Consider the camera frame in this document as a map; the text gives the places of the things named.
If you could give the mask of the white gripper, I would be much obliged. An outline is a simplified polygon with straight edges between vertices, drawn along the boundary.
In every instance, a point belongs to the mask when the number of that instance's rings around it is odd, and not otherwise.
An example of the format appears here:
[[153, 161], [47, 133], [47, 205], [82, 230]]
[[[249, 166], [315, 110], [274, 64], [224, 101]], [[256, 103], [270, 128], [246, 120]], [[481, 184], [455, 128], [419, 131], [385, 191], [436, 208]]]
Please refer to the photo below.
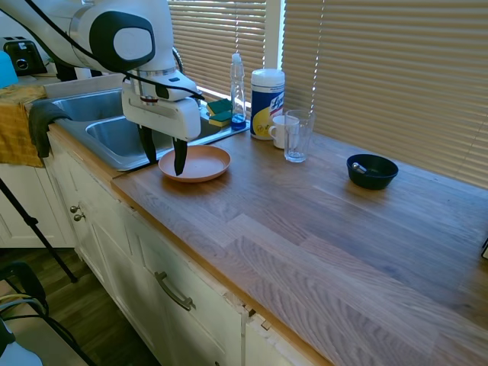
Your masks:
[[129, 82], [122, 84], [121, 100], [126, 119], [139, 124], [140, 142], [150, 164], [157, 162], [152, 130], [173, 137], [174, 169], [175, 175], [179, 176], [185, 168], [188, 152], [186, 140], [195, 140], [201, 133], [201, 115], [197, 102], [193, 98], [180, 101], [157, 98], [156, 102], [145, 102]]

